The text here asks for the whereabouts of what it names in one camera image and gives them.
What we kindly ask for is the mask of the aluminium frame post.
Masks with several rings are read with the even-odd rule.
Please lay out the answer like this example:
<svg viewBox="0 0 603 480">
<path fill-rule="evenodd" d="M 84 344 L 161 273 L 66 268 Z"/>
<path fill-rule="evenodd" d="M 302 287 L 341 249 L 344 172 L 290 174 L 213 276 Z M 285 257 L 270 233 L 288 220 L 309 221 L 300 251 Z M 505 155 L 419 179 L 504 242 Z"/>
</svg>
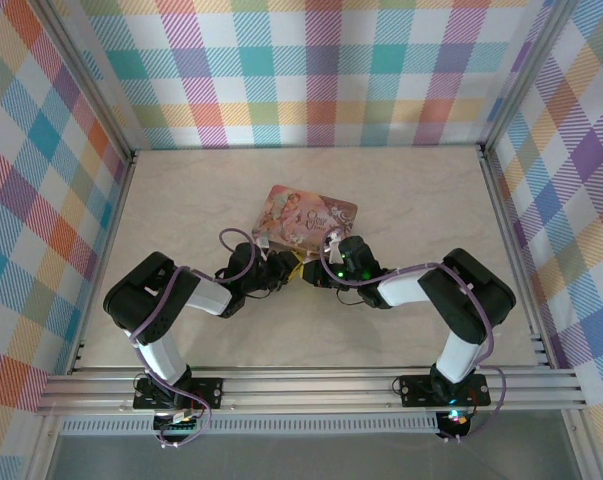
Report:
<svg viewBox="0 0 603 480">
<path fill-rule="evenodd" d="M 579 1 L 530 0 L 532 11 L 524 15 L 515 30 L 514 43 L 504 57 L 504 83 L 477 142 L 481 163 L 487 163 L 505 134 Z"/>
<path fill-rule="evenodd" d="M 45 24 L 45 28 L 67 64 L 68 70 L 101 121 L 105 132 L 113 141 L 115 149 L 130 163 L 134 159 L 134 149 L 125 138 L 114 114 L 99 91 L 94 76 L 90 73 L 83 55 L 71 39 L 60 15 L 56 12 L 52 0 L 31 0 L 31 5 L 37 9 L 37 15 Z"/>
</svg>

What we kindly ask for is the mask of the pink storybook print box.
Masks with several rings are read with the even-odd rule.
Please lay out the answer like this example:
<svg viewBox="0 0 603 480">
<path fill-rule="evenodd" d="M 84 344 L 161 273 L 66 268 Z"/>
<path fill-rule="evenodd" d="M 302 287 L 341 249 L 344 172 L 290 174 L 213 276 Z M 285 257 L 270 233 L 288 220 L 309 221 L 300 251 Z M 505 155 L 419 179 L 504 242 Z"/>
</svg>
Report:
<svg viewBox="0 0 603 480">
<path fill-rule="evenodd" d="M 252 228 L 252 237 L 267 236 L 270 247 L 317 256 L 328 252 L 327 234 L 337 230 L 347 236 L 358 205 L 333 197 L 275 185 Z"/>
</svg>

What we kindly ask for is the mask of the aluminium side rail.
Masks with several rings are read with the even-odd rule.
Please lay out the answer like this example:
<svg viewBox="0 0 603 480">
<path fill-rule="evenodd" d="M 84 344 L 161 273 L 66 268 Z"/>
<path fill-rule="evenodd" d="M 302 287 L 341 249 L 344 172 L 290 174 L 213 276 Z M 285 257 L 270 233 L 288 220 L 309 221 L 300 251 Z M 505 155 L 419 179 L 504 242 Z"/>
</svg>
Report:
<svg viewBox="0 0 603 480">
<path fill-rule="evenodd" d="M 97 256 L 91 279 L 88 281 L 87 286 L 80 291 L 79 313 L 70 316 L 64 342 L 53 369 L 54 374 L 71 375 L 75 370 L 75 364 L 77 358 L 80 356 L 79 350 L 82 348 L 84 342 L 90 316 L 96 309 L 100 288 L 116 239 L 117 230 L 131 187 L 139 154 L 139 150 L 133 150 L 130 158 L 125 163 L 116 203 L 114 204 L 109 217 L 107 229 L 105 230 L 105 233 L 100 236 L 100 246 L 102 249 Z"/>
<path fill-rule="evenodd" d="M 498 175 L 495 170 L 496 154 L 488 150 L 482 143 L 476 146 L 476 150 L 488 195 L 505 245 L 510 269 L 514 277 L 518 302 L 523 307 L 532 337 L 538 340 L 543 347 L 541 352 L 545 354 L 545 361 L 542 365 L 551 369 L 567 369 L 568 366 L 561 356 L 562 350 L 556 348 L 556 345 L 552 341 L 550 330 L 542 318 L 540 304 L 532 282 L 527 275 L 519 238 L 511 220 L 505 195 L 499 185 Z"/>
</svg>

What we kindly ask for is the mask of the wide aluminium base rail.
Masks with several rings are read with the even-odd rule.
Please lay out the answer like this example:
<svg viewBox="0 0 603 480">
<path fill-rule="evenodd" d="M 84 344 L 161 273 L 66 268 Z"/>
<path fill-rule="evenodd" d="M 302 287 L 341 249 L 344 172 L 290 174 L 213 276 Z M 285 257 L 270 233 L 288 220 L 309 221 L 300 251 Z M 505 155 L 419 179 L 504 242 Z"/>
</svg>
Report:
<svg viewBox="0 0 603 480">
<path fill-rule="evenodd" d="M 433 410 L 425 394 L 414 394 L 400 379 L 407 367 L 365 368 L 199 368 L 193 375 L 218 379 L 218 414 L 310 414 L 400 412 L 402 398 L 414 396 L 414 410 Z M 480 369 L 483 385 L 469 387 L 452 408 L 489 411 L 580 410 L 586 400 L 571 370 L 542 367 Z M 133 414 L 139 369 L 83 368 L 52 376 L 40 397 L 40 415 Z"/>
</svg>

